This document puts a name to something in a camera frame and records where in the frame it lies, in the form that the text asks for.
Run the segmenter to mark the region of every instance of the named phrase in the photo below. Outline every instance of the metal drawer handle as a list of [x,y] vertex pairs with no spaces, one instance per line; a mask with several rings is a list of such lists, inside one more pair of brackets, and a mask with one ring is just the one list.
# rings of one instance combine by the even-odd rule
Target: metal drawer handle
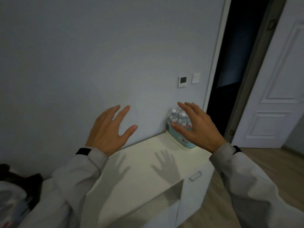
[[196,179],[198,179],[200,176],[202,176],[202,173],[199,171],[197,172],[195,175],[191,176],[189,179],[191,181],[195,181]]

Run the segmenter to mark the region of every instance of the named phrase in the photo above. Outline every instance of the logo on basket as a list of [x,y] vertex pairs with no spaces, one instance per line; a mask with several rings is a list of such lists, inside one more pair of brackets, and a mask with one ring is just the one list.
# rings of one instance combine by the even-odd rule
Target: logo on basket
[[180,140],[181,142],[184,142],[184,143],[188,144],[188,141],[184,140],[184,139],[181,138],[181,137],[179,137],[179,140]]

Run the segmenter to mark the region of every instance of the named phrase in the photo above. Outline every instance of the person's left hand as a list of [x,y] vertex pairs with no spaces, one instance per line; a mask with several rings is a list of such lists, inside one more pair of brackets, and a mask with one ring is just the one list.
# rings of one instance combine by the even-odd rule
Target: person's left hand
[[137,125],[131,126],[120,136],[118,134],[119,126],[130,110],[130,106],[128,105],[121,110],[113,120],[113,117],[119,108],[120,105],[107,109],[96,119],[86,146],[96,147],[110,157],[126,144],[129,137],[137,129]]

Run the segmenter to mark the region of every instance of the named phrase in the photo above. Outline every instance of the white wall switch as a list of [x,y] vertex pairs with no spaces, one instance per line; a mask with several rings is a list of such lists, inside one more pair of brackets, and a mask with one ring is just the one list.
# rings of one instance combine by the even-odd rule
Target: white wall switch
[[201,74],[200,73],[194,73],[192,74],[192,84],[198,83],[200,80]]
[[183,77],[178,77],[178,87],[185,87],[187,85],[187,77],[188,76],[183,76]]

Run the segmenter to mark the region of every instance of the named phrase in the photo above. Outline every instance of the cabinet top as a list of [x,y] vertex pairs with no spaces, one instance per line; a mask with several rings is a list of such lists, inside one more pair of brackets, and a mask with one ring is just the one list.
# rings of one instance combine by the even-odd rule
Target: cabinet top
[[182,149],[166,133],[115,153],[87,193],[81,228],[108,226],[210,165],[210,156],[199,147]]

